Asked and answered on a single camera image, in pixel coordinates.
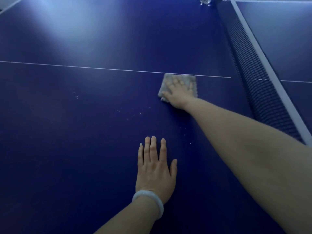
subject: mesh netting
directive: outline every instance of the mesh netting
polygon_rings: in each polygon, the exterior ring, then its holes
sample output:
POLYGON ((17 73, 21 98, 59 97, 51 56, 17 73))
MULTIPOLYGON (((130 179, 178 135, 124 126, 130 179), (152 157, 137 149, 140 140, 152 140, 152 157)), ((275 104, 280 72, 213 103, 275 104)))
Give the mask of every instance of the mesh netting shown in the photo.
POLYGON ((217 9, 254 118, 303 142, 230 0, 219 1, 217 9))

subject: ping pong table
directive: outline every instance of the ping pong table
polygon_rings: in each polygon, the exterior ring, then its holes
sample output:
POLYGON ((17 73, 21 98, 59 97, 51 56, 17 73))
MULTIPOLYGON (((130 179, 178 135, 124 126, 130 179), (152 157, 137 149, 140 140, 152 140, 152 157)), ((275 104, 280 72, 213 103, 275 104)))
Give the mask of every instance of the ping pong table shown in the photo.
POLYGON ((0 15, 1 233, 93 233, 131 202, 137 150, 167 141, 177 185, 151 233, 284 233, 195 120, 157 97, 164 73, 255 115, 219 11, 199 0, 21 0, 0 15))

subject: cleaning cloth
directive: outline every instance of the cleaning cloth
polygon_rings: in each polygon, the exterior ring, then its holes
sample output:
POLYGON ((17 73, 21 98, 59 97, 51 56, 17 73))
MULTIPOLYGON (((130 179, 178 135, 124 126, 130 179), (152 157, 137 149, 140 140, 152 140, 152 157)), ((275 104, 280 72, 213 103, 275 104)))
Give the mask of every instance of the cleaning cloth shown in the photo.
POLYGON ((180 78, 184 82, 185 86, 188 89, 189 89, 190 83, 192 82, 193 83, 193 95, 195 98, 198 97, 198 95, 197 95, 197 84, 196 84, 196 77, 195 76, 192 76, 192 75, 176 75, 176 74, 166 73, 163 76, 163 82, 162 82, 160 90, 158 92, 158 97, 161 98, 160 99, 161 101, 168 102, 168 100, 162 96, 162 92, 168 91, 171 93, 171 90, 166 86, 164 81, 167 81, 167 82, 173 84, 173 78, 174 77, 180 78))

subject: hand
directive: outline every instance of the hand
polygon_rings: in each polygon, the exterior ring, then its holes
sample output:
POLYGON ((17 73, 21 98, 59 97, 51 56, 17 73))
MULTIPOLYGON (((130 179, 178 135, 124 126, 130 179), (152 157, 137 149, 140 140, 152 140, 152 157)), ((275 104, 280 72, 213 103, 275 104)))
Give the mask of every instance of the hand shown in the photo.
POLYGON ((166 140, 161 140, 159 160, 156 150, 156 137, 145 138, 145 146, 138 149, 138 177, 135 192, 148 190, 154 192, 163 204, 167 203, 174 192, 177 177, 177 160, 171 162, 170 171, 167 165, 166 140))
POLYGON ((173 77, 173 84, 165 81, 166 86, 171 90, 169 92, 162 92, 163 96, 171 103, 175 108, 185 110, 185 106, 194 99, 193 96, 193 83, 190 83, 189 89, 186 87, 181 78, 173 77))

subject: white bangle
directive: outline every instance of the white bangle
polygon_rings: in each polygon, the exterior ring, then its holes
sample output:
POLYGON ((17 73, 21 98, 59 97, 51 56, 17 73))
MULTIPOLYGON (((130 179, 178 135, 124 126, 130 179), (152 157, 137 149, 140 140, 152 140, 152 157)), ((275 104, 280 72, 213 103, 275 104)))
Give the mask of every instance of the white bangle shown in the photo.
POLYGON ((132 198, 132 202, 135 201, 139 196, 142 196, 142 195, 150 197, 151 199, 153 199, 156 202, 156 204, 159 208, 159 215, 158 215, 157 220, 160 219, 162 214, 163 214, 163 204, 162 204, 162 201, 160 200, 160 198, 158 197, 158 195, 156 195, 152 191, 140 190, 137 193, 135 193, 135 195, 132 198))

